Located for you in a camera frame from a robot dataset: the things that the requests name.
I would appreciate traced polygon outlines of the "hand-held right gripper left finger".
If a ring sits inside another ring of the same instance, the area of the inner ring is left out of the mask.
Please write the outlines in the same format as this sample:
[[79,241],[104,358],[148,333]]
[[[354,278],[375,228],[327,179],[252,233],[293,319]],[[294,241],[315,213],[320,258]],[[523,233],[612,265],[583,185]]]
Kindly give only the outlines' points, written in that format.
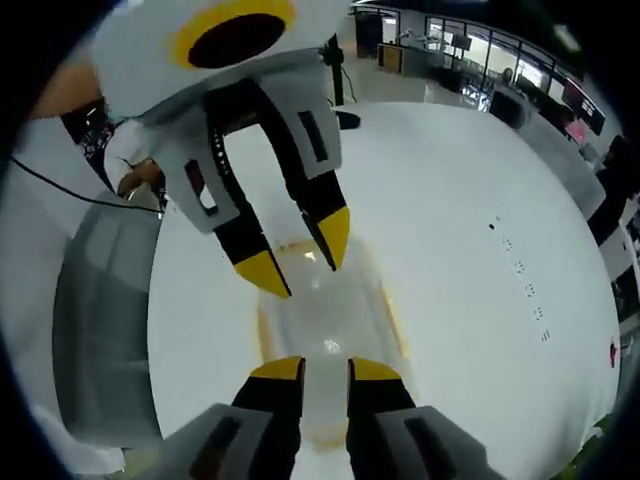
[[168,439],[165,479],[289,479],[301,446],[306,361],[253,370],[230,404],[217,403]]

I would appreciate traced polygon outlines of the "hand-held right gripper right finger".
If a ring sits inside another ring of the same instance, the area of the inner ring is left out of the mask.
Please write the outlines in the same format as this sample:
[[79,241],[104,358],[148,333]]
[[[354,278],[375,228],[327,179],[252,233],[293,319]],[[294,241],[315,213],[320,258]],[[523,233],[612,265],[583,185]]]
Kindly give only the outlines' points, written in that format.
[[356,479],[500,479],[486,447],[432,406],[418,406],[391,367],[348,360],[346,448]]

